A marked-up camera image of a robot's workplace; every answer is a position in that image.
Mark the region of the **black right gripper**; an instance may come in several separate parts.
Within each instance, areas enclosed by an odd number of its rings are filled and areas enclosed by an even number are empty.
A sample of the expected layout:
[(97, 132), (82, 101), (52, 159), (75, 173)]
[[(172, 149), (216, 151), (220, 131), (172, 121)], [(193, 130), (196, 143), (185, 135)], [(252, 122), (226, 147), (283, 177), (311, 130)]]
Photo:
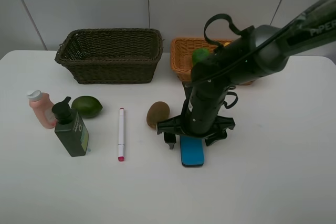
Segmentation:
[(203, 138), (206, 146), (227, 138), (226, 130), (234, 129), (234, 119), (219, 116), (222, 106), (232, 106), (225, 102), (227, 95), (232, 95), (228, 81), (210, 81), (191, 86), (182, 83), (186, 99), (181, 114), (159, 122), (157, 134), (164, 133), (164, 141), (171, 150), (176, 144), (176, 135)]

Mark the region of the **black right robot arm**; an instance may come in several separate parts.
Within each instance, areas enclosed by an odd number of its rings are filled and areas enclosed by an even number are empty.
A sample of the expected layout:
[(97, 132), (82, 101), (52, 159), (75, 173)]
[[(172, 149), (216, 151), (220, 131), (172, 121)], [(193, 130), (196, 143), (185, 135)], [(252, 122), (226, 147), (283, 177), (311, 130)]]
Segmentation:
[(229, 15), (211, 18), (228, 21), (238, 39), (229, 45), (214, 40), (214, 52), (191, 70), (183, 84), (186, 99), (180, 115), (157, 124), (157, 133), (173, 148), (177, 136), (203, 139), (207, 146), (227, 137), (235, 127), (232, 118), (220, 116), (231, 88), (280, 72), (290, 56), (335, 41), (335, 0), (319, 0), (283, 28), (270, 25), (239, 30)]

